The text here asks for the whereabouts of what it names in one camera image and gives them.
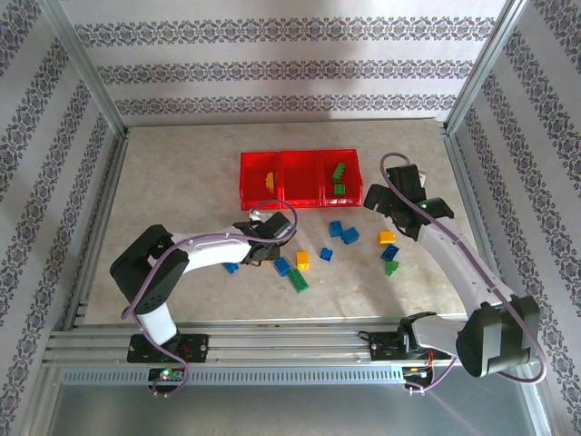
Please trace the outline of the green lego plate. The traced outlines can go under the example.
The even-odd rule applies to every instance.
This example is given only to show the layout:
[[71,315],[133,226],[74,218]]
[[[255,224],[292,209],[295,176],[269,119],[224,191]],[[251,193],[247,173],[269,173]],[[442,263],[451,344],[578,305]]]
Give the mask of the green lego plate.
[[299,269],[291,269],[287,277],[298,294],[302,294],[310,288]]

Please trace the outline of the grey metal panel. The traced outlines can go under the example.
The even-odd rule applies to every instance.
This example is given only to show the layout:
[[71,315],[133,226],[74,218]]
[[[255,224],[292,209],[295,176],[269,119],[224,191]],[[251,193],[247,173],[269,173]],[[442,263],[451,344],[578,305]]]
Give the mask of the grey metal panel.
[[49,436],[549,436],[519,388],[452,374],[424,396],[395,385],[62,388]]

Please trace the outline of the right control board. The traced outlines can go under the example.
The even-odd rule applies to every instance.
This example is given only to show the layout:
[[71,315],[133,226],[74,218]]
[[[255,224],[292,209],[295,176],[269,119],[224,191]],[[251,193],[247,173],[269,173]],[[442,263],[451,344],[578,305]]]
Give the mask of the right control board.
[[404,379],[418,384],[430,384],[434,380],[433,365],[421,367],[406,367],[403,372]]

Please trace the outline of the right aluminium side rail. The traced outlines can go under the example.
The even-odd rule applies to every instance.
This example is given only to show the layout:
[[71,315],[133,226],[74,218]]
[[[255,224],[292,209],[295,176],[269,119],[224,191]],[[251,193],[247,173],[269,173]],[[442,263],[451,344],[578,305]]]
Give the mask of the right aluminium side rail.
[[[454,138],[451,138],[447,134],[443,135],[443,141],[458,184],[460,197],[466,210],[466,216],[472,234],[471,241],[475,244],[474,252],[477,254],[477,262],[485,270],[490,281],[497,286],[500,293],[509,300],[514,292],[511,291],[501,280],[501,275],[487,237],[484,221],[482,220],[478,209],[478,201],[472,189],[468,177],[468,170],[462,160],[458,144]],[[500,304],[500,300],[497,296],[486,289],[487,283],[479,275],[473,263],[467,261],[463,254],[460,255],[460,260],[467,266],[468,275],[470,277],[474,276],[477,283],[476,285],[473,285],[469,282],[468,289],[465,292],[461,291],[459,287],[455,287],[465,305],[467,315],[470,315],[474,310],[479,309],[482,302],[489,302],[492,305]]]

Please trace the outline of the aluminium side rail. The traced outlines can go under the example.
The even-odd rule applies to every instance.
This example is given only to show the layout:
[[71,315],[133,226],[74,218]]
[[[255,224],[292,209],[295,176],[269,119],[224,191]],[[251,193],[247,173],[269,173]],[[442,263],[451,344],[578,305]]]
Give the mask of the aluminium side rail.
[[[497,286],[500,293],[509,300],[514,292],[511,291],[501,280],[501,275],[487,237],[484,221],[482,220],[478,209],[478,201],[472,189],[468,177],[468,170],[462,160],[458,144],[454,138],[451,138],[447,134],[443,135],[443,141],[458,184],[460,197],[466,210],[466,216],[472,234],[471,241],[475,244],[474,252],[477,254],[477,262],[485,270],[490,281]],[[455,287],[465,305],[467,315],[470,315],[474,310],[479,309],[482,302],[489,302],[492,305],[500,304],[500,300],[497,296],[486,289],[487,283],[479,275],[473,263],[467,261],[463,254],[460,255],[460,260],[467,266],[468,275],[470,277],[474,276],[477,283],[476,285],[473,285],[469,282],[468,289],[465,292],[461,291],[459,287]]]
[[129,132],[115,139],[104,167],[94,208],[87,224],[72,293],[64,308],[64,318],[60,327],[62,331],[71,331],[75,327],[82,301],[91,291],[129,139]]

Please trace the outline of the aluminium mounting rail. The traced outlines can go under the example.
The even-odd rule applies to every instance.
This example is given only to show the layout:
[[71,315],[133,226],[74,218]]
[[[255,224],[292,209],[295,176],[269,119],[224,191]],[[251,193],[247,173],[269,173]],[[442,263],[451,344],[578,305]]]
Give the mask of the aluminium mounting rail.
[[[370,364],[369,346],[360,331],[386,332],[390,324],[283,323],[283,324],[191,324],[183,333],[206,334],[209,366],[352,366]],[[126,364],[130,325],[81,327],[53,332],[42,362],[80,366]]]

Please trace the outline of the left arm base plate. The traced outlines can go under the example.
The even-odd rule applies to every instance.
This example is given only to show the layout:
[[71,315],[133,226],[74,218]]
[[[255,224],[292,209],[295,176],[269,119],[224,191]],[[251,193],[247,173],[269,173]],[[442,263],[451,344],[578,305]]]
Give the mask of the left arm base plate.
[[[206,334],[178,333],[163,346],[164,349],[189,363],[206,362],[209,350],[209,336]],[[165,353],[157,350],[142,334],[131,337],[127,351],[129,363],[166,363],[176,362]]]

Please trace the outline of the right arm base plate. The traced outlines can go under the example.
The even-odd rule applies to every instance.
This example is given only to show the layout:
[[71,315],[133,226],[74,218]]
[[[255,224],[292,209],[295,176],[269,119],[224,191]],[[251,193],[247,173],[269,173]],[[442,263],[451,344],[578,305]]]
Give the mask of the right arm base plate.
[[370,358],[374,362],[428,359],[428,348],[401,332],[371,332],[368,343]]

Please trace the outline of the right aluminium frame post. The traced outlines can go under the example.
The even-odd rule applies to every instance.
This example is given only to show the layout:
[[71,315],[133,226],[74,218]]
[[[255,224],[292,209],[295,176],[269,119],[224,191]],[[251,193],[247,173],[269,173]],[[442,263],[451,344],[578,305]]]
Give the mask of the right aluminium frame post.
[[456,102],[446,120],[440,123],[440,132],[444,135],[451,135],[457,131],[529,1],[506,0]]

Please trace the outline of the aluminium frame post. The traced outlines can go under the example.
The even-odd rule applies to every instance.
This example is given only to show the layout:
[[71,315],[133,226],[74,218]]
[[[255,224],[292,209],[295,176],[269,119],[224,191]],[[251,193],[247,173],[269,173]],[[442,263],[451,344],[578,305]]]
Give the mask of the aluminium frame post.
[[36,1],[73,62],[77,73],[87,85],[107,123],[116,134],[125,137],[128,127],[124,123],[113,98],[109,95],[94,62],[61,6],[60,0]]
[[440,132],[444,135],[451,135],[457,131],[529,1],[506,0],[456,102],[446,120],[440,123]]

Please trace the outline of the left aluminium side rail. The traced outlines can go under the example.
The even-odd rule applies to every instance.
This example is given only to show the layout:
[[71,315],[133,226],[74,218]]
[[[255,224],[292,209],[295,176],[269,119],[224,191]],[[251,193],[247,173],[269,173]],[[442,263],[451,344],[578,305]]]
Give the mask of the left aluminium side rail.
[[62,331],[71,331],[75,327],[82,301],[91,291],[129,139],[129,132],[115,139],[104,167],[94,208],[87,224],[72,293],[64,308],[64,318],[60,327]]

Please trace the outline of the left aluminium frame post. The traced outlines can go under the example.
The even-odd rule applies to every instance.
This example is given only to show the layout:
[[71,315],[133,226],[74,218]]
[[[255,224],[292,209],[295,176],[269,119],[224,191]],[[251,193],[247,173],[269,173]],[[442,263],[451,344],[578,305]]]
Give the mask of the left aluminium frame post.
[[116,134],[125,137],[128,127],[124,123],[113,98],[109,95],[94,62],[61,6],[60,0],[36,1],[73,62],[77,73],[87,85],[107,123]]

